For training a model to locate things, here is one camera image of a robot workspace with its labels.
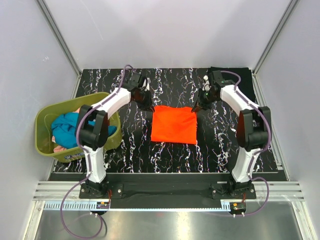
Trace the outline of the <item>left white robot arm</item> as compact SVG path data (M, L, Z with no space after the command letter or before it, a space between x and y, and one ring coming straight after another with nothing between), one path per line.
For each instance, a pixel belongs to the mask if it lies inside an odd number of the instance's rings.
M119 87L93 105L80 107L76 124L76 143L83 150L87 174L80 184L84 192L97 198L108 194L107 173L104 167L104 145L109 137L109 120L121 107L136 102L142 111L154 112L150 79L140 73L133 73Z

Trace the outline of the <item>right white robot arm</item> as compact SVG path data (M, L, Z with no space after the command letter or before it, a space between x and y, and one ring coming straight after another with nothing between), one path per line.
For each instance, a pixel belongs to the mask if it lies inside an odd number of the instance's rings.
M221 196L236 199L248 196L251 192L256 161L262 152L269 149L272 140L271 110L254 103L241 92L239 82L224 79L223 74L223 70L216 70L203 77L202 87L191 111L209 110L214 102L223 101L236 113L237 160L227 183L216 190Z

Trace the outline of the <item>orange t shirt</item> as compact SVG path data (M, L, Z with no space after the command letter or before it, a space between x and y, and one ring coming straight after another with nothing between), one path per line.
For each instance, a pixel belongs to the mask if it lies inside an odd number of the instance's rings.
M190 107L158 105L152 115L152 142L197 143L197 115Z

